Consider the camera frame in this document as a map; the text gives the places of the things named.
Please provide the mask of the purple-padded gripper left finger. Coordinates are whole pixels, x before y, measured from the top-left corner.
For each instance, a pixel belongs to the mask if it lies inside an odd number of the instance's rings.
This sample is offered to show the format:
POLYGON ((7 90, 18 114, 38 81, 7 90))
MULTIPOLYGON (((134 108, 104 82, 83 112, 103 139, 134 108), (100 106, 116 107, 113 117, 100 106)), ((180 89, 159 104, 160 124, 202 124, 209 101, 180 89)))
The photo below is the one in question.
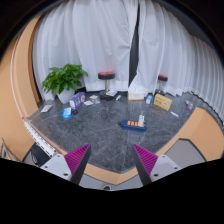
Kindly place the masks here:
POLYGON ((56 154, 41 169, 68 180, 76 185, 81 181, 91 154, 91 145, 81 146, 66 155, 56 154))

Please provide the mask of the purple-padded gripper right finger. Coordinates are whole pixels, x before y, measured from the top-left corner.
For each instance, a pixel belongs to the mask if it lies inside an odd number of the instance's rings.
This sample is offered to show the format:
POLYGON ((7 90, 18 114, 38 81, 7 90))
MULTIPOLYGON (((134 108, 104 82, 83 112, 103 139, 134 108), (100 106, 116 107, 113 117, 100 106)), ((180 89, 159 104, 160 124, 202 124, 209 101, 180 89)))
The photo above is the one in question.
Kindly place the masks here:
POLYGON ((157 156, 136 144, 133 145, 132 156, 144 186, 180 170, 180 167, 168 156, 157 156))

